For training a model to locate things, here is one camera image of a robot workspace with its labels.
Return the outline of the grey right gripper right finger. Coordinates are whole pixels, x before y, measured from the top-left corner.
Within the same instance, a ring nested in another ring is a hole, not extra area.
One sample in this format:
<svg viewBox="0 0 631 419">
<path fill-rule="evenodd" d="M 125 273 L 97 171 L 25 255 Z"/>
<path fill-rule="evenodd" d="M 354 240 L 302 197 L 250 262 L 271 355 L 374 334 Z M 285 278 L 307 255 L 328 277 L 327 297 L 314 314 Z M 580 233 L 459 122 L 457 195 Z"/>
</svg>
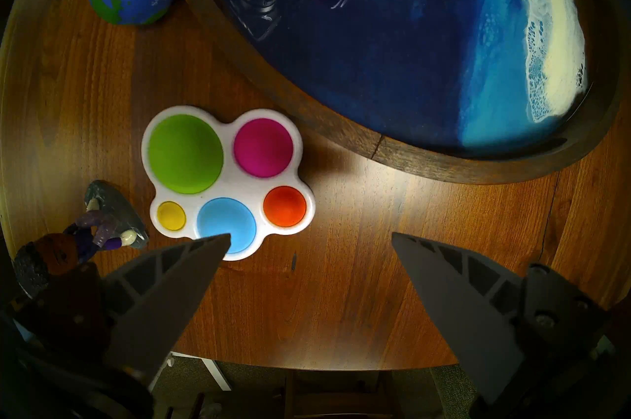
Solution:
<svg viewBox="0 0 631 419">
<path fill-rule="evenodd" d="M 471 250 L 392 233 L 426 313 L 477 403 L 546 403 L 586 376 L 608 313 L 541 263 L 519 276 Z"/>
</svg>

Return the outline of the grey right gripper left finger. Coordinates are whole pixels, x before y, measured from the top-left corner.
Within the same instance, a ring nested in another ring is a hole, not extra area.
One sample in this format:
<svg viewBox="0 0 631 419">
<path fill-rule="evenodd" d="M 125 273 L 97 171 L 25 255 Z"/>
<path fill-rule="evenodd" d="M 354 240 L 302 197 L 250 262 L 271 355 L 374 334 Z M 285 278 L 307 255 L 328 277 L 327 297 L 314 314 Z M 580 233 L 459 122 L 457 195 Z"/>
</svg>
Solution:
<svg viewBox="0 0 631 419">
<path fill-rule="evenodd" d="M 93 262 L 52 276 L 20 308 L 44 349 L 151 380 L 198 310 L 231 246 L 228 233 L 154 249 L 106 277 Z"/>
</svg>

